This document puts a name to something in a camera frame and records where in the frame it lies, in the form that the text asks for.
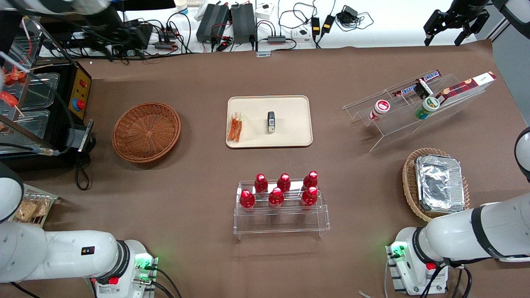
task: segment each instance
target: foil container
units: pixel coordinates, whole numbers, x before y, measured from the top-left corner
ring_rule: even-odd
[[[422,155],[416,159],[416,178],[423,210],[455,213],[465,209],[462,169],[457,159]]]

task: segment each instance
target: white desk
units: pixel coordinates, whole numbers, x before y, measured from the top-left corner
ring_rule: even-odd
[[[216,3],[216,0],[207,0],[209,3]],[[311,0],[280,0],[280,13],[286,10],[293,9],[293,5],[296,2],[303,2],[311,4]],[[334,24],[331,28],[331,32],[326,34],[320,42],[322,48],[341,48],[341,47],[358,47],[358,48],[367,48],[367,47],[406,47],[406,46],[424,46],[423,41],[425,40],[425,32],[423,31],[423,25],[429,19],[430,15],[435,9],[440,9],[441,11],[446,11],[450,4],[451,0],[439,0],[439,1],[426,1],[426,0],[372,0],[372,1],[352,1],[348,0],[337,0],[335,8],[333,10],[333,15],[337,14],[342,10],[343,5],[348,4],[353,9],[357,10],[359,13],[368,12],[372,19],[374,19],[374,24],[368,27],[365,30],[353,30],[350,32],[342,32],[337,28],[337,24]],[[315,6],[318,9],[317,16],[320,18],[320,25],[324,23],[325,17],[330,13],[331,7],[333,5],[332,0],[316,0]],[[297,5],[296,9],[301,10],[305,13],[306,16],[310,17],[312,13],[311,7],[306,7],[303,5]],[[204,48],[201,43],[197,41],[195,34],[199,26],[199,22],[196,22],[193,16],[197,13],[196,7],[190,7],[188,12],[188,17],[191,22],[191,41],[189,44],[189,49],[193,52],[203,52]],[[130,11],[125,13],[126,20],[134,20],[138,18],[143,18],[145,20],[156,19],[160,20],[164,25],[167,21],[167,18],[175,13],[177,10],[157,10],[157,11]],[[279,33],[278,25],[278,2],[276,1],[273,14],[270,21],[275,24],[276,31]],[[282,25],[289,27],[294,27],[300,24],[300,20],[295,18],[292,13],[285,13],[282,17]],[[185,41],[188,39],[188,21],[182,15],[176,15],[171,18],[179,28],[181,34],[184,35]],[[460,34],[461,29],[449,29],[434,37],[431,45],[453,45],[454,40]],[[282,29],[282,33],[287,37],[291,37],[291,32],[289,29]],[[269,27],[261,25],[258,31],[258,38],[266,38],[270,34]],[[225,36],[232,35],[232,28],[227,28],[224,32]],[[150,43],[155,43],[158,41],[158,37],[155,33],[152,34]],[[471,35],[469,38],[464,40],[463,43],[468,43],[476,41],[474,35]],[[288,43],[282,46],[269,46],[265,41],[262,41],[259,46],[260,51],[267,51],[272,49],[279,48],[289,48],[292,44]],[[315,44],[311,43],[299,43],[296,49],[310,49],[315,48]],[[210,52],[210,45],[206,45],[206,49]],[[236,45],[233,51],[245,51],[251,50],[251,45],[249,43],[242,44],[240,46]],[[167,51],[158,51],[154,49],[154,46],[149,45],[147,52],[150,54],[159,53],[165,54]],[[100,55],[97,52],[89,52],[90,55]],[[44,49],[41,52],[41,56],[51,56],[50,53]]]

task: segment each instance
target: wicker basket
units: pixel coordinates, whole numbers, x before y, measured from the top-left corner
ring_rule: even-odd
[[[167,104],[146,102],[121,115],[112,147],[126,161],[151,162],[169,152],[179,135],[179,115]]]
[[[425,211],[419,205],[415,160],[416,158],[426,154],[449,156],[449,154],[434,148],[422,148],[412,152],[409,155],[409,158],[407,158],[407,161],[405,161],[405,165],[403,166],[403,190],[405,191],[407,203],[409,203],[409,206],[412,211],[414,211],[414,213],[416,213],[416,215],[418,215],[422,220],[429,222],[435,217],[447,214],[440,212]],[[465,208],[469,209],[469,191],[467,190],[467,182],[465,181],[465,177],[463,176],[462,185],[464,187]]]

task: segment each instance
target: control panel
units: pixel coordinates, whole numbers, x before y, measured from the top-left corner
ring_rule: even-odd
[[[79,118],[85,117],[86,101],[89,99],[90,85],[92,80],[82,69],[78,68],[75,75],[74,86],[68,109],[76,114]]]

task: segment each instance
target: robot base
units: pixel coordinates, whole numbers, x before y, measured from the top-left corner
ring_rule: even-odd
[[[434,269],[428,270],[414,251],[412,236],[415,230],[415,227],[402,229],[397,234],[395,242],[386,247],[394,288],[397,291],[405,291],[409,295],[421,295],[435,271]],[[390,256],[394,255],[396,251],[399,251],[402,257],[390,259]],[[444,267],[432,281],[429,294],[445,293],[447,270],[448,268]]]
[[[125,244],[130,250],[127,269],[115,285],[102,285],[96,282],[96,296],[98,298],[145,298],[152,296],[153,291],[150,286],[133,283],[133,278],[150,277],[150,271],[139,269],[137,265],[155,265],[154,258],[147,253],[143,244],[136,240],[125,240]]]

